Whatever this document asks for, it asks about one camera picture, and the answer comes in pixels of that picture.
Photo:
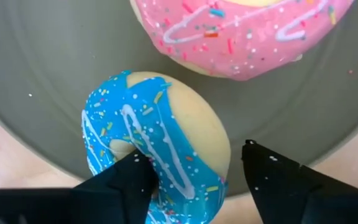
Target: gray plate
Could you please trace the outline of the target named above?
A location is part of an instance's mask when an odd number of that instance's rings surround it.
[[[160,55],[127,0],[0,0],[0,119],[61,168],[90,176],[80,111],[123,69],[172,75],[211,104],[232,144],[229,194],[240,194],[245,138],[309,164],[358,126],[358,1],[303,60],[241,83]]]

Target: light wood surface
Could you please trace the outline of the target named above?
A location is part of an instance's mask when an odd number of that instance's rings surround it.
[[[317,171],[358,187],[358,134],[314,166]],[[24,147],[0,126],[0,188],[71,187],[80,180],[58,170]],[[229,198],[213,223],[261,223],[250,195]]]

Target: pink frosted donut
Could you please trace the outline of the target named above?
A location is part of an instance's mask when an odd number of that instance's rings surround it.
[[[132,3],[161,53],[202,73],[241,81],[299,57],[329,32],[353,3],[278,0],[255,7],[232,1]]]

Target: donut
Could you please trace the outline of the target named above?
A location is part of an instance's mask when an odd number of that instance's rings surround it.
[[[150,159],[159,187],[146,223],[214,218],[226,195],[230,144],[215,112],[190,87],[158,73],[123,71],[89,95],[81,117],[93,175],[135,148]]]
[[[161,53],[204,75],[245,81],[300,58],[353,0],[130,0]]]

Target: blue icing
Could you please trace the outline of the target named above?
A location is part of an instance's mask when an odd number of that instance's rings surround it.
[[[146,223],[210,222],[227,184],[197,156],[176,122],[167,95],[170,83],[154,77],[128,88],[130,74],[111,77],[86,101],[82,125],[89,168],[96,175],[113,165],[110,141],[126,141],[150,157],[160,179]]]

